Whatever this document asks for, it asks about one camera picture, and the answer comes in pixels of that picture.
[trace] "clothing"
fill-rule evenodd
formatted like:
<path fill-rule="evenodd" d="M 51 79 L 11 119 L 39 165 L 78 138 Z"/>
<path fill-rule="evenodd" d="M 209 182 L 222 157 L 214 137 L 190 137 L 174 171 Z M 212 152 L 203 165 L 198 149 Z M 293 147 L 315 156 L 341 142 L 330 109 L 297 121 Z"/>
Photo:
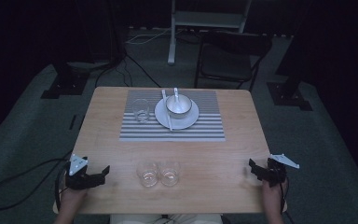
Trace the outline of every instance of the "clothing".
<path fill-rule="evenodd" d="M 110 224 L 223 224 L 219 214 L 111 215 Z"/>

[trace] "bowl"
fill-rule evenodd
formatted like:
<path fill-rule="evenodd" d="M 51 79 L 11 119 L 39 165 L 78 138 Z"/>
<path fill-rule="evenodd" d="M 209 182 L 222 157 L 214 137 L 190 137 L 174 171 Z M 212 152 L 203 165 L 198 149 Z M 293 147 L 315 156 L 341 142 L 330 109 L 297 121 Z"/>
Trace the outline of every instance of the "bowl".
<path fill-rule="evenodd" d="M 166 106 L 168 113 L 170 113 L 172 118 L 183 119 L 190 111 L 192 102 L 190 98 L 185 95 L 178 94 L 177 96 L 177 99 L 175 99 L 175 95 L 169 96 L 167 98 Z"/>

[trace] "person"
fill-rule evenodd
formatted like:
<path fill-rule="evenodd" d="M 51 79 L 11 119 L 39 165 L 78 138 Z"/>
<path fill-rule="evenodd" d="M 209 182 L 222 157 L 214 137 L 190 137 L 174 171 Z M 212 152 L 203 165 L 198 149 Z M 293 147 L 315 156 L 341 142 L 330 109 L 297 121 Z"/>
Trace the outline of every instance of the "person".
<path fill-rule="evenodd" d="M 287 187 L 287 180 L 282 183 L 284 190 Z M 87 197 L 87 189 L 74 190 L 66 189 L 61 196 L 61 209 L 54 224 L 72 224 L 78 209 Z M 268 224 L 283 224 L 281 199 L 282 191 L 279 185 L 269 186 L 269 182 L 263 180 L 262 186 L 263 206 Z M 123 220 L 131 219 L 131 223 L 155 223 L 155 224 L 189 224 L 189 223 L 222 223 L 218 214 L 194 214 L 194 215 L 168 215 L 164 218 L 161 215 L 114 215 L 111 223 L 123 223 Z"/>

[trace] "tableware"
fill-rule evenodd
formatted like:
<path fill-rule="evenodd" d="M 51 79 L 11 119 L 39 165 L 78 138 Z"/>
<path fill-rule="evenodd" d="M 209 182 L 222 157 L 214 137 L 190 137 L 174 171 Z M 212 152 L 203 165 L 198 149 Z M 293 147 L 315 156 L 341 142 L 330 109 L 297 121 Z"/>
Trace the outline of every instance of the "tableware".
<path fill-rule="evenodd" d="M 162 90 L 162 99 L 164 100 L 164 107 L 167 108 L 167 95 L 165 94 L 165 90 Z M 168 109 L 166 109 L 166 114 L 167 114 L 167 121 L 168 121 L 168 126 L 170 127 L 170 131 L 172 131 L 172 123 L 171 123 L 171 116 L 170 113 L 168 112 Z"/>
<path fill-rule="evenodd" d="M 153 161 L 140 161 L 136 166 L 136 174 L 143 186 L 153 187 L 158 182 L 158 165 Z"/>
<path fill-rule="evenodd" d="M 161 99 L 157 103 L 155 108 L 156 119 L 162 126 L 166 128 L 170 128 L 166 113 L 167 110 L 166 107 L 164 106 L 164 100 Z M 192 101 L 191 109 L 185 118 L 183 119 L 171 118 L 172 129 L 179 130 L 179 129 L 185 129 L 190 127 L 197 121 L 199 115 L 200 115 L 199 107 L 194 101 Z"/>
<path fill-rule="evenodd" d="M 145 123 L 149 120 L 149 103 L 145 99 L 138 99 L 132 103 L 132 111 L 138 122 Z"/>
<path fill-rule="evenodd" d="M 166 101 L 167 109 L 171 117 L 183 119 L 191 109 L 192 101 L 185 95 L 179 94 L 177 88 L 173 89 L 174 95 L 169 96 Z"/>
<path fill-rule="evenodd" d="M 179 181 L 180 164 L 178 161 L 163 161 L 158 164 L 161 183 L 171 187 Z"/>

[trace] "table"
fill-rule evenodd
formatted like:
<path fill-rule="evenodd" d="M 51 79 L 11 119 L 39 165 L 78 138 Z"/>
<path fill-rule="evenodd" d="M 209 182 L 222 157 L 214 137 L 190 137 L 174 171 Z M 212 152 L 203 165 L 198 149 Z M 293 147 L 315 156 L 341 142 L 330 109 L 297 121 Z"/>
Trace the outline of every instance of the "table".
<path fill-rule="evenodd" d="M 176 2 L 172 0 L 171 12 L 171 42 L 168 54 L 168 64 L 175 64 L 176 51 L 176 25 L 206 26 L 218 28 L 236 28 L 239 33 L 243 32 L 249 14 L 252 0 L 246 1 L 246 6 L 242 14 L 213 13 L 197 11 L 180 11 L 175 9 Z"/>
<path fill-rule="evenodd" d="M 126 142 L 119 135 L 130 90 L 161 89 L 99 87 L 92 96 L 74 153 L 89 158 L 88 174 L 98 174 L 107 165 L 110 174 L 104 185 L 89 190 L 80 213 L 262 212 L 261 181 L 250 173 L 248 161 L 265 164 L 269 148 L 250 92 L 192 90 L 216 92 L 224 142 Z M 181 162 L 179 182 L 144 188 L 135 171 L 142 160 Z"/>

